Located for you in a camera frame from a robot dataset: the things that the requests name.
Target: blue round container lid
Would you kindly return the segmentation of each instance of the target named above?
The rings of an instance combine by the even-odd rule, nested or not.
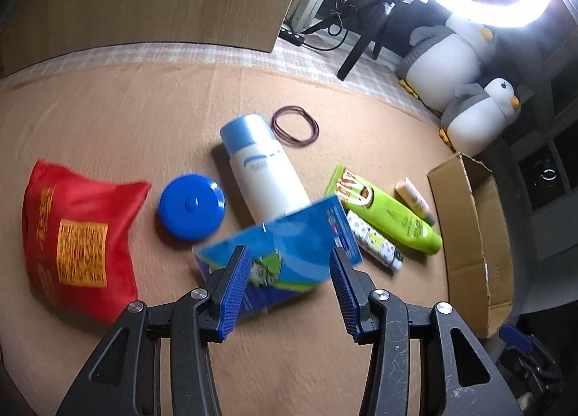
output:
[[[175,237],[201,240],[221,225],[225,196],[219,185],[206,176],[179,176],[161,194],[158,215]]]
[[[254,143],[277,140],[267,121],[258,114],[233,119],[221,128],[220,134],[229,157]]]

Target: penguin beak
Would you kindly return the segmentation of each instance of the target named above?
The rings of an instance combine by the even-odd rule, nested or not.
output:
[[[516,111],[519,108],[519,99],[516,98],[515,96],[512,96],[510,98],[510,103],[512,104],[512,108],[514,108],[514,111]]]
[[[490,42],[493,39],[493,33],[488,28],[482,28],[480,30],[480,34],[484,41]]]

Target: penguin plush toy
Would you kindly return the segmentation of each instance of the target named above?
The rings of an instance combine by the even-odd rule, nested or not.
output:
[[[455,99],[441,116],[441,139],[470,157],[496,140],[519,115],[514,89],[503,78],[482,88],[478,83],[456,87]]]
[[[497,38],[484,25],[452,14],[446,25],[413,30],[413,49],[395,70],[403,86],[434,111],[443,112],[458,85],[475,82],[495,54]]]

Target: green lotion bottle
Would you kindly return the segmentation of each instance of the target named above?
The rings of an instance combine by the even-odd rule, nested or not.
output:
[[[346,209],[401,244],[426,254],[441,248],[441,237],[426,222],[343,165],[333,172],[327,194],[337,194]]]

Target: tan tablecloth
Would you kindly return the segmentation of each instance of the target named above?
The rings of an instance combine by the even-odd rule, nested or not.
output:
[[[290,104],[303,106],[321,127],[314,145],[286,149],[311,199],[322,196],[334,166],[345,163],[389,192],[408,176],[434,204],[426,173],[450,156],[436,125],[324,83],[262,69],[146,63],[66,70],[0,90],[0,343],[8,372],[39,416],[56,412],[104,328],[55,312],[30,291],[20,216],[36,159],[96,179],[152,183],[130,246],[140,298],[156,305],[199,284],[189,246],[168,239],[155,221],[163,187],[186,172],[221,183],[228,211],[207,242],[250,226],[219,128],[241,114],[269,117]],[[307,131],[299,120],[282,122],[296,134]],[[361,269],[405,301],[447,300],[443,253],[409,256],[396,276],[369,260]],[[240,322],[210,349],[223,414],[236,416],[357,414],[371,352],[347,335],[330,283]],[[417,414],[417,359],[412,371],[410,414]],[[167,362],[163,372],[163,410],[170,414]]]

